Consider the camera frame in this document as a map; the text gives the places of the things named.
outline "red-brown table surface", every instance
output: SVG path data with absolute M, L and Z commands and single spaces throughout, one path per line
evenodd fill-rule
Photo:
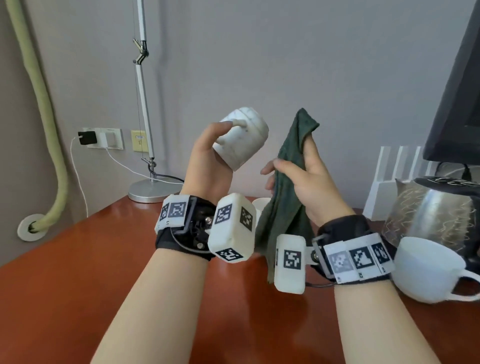
M 88 363 L 154 252 L 160 209 L 125 197 L 1 267 L 0 363 Z M 210 262 L 191 363 L 344 363 L 333 289 L 281 293 L 266 271 L 260 256 Z M 480 304 L 402 299 L 442 363 L 480 362 Z

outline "white teacup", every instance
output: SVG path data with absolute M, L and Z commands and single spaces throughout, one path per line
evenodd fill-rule
M 404 294 L 424 303 L 480 300 L 480 293 L 473 296 L 452 293 L 461 277 L 480 282 L 480 276 L 465 267 L 463 258 L 453 250 L 431 240 L 408 236 L 398 245 L 392 279 Z
M 252 201 L 253 206 L 255 206 L 255 209 L 257 210 L 257 225 L 262 211 L 264 210 L 265 206 L 268 205 L 271 199 L 271 197 L 260 197 Z

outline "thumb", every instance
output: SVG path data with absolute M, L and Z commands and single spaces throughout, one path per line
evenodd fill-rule
M 289 162 L 283 159 L 274 159 L 273 165 L 275 169 L 283 174 L 285 174 L 288 178 L 290 178 L 293 184 L 301 183 L 305 178 L 308 177 L 308 172 L 304 171 L 302 168 L 297 166 L 296 164 Z
M 195 148 L 197 148 L 197 150 L 210 149 L 215 140 L 217 140 L 218 137 L 228 133 L 232 126 L 233 123 L 231 121 L 211 123 L 195 142 Z

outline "green towel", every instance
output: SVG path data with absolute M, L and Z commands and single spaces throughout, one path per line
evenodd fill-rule
M 293 120 L 278 158 L 289 160 L 305 169 L 303 142 L 318 123 L 300 109 Z M 275 188 L 272 200 L 265 206 L 255 231 L 255 251 L 265 255 L 268 264 L 268 282 L 273 283 L 276 238 L 280 234 L 300 235 L 311 245 L 314 233 L 310 219 L 293 189 L 293 182 L 283 173 L 275 171 Z

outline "wall socket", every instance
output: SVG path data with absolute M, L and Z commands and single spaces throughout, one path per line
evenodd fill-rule
M 147 134 L 145 130 L 131 130 L 134 152 L 148 153 Z
M 114 133 L 115 135 L 115 146 L 109 146 L 109 149 L 123 149 L 123 138 L 121 135 L 121 129 L 112 129 L 112 128 L 83 128 L 84 132 L 95 132 L 97 134 L 97 139 L 98 139 L 98 133 Z M 98 144 L 90 144 L 87 146 L 88 148 L 101 148 L 104 149 L 104 147 L 99 146 Z

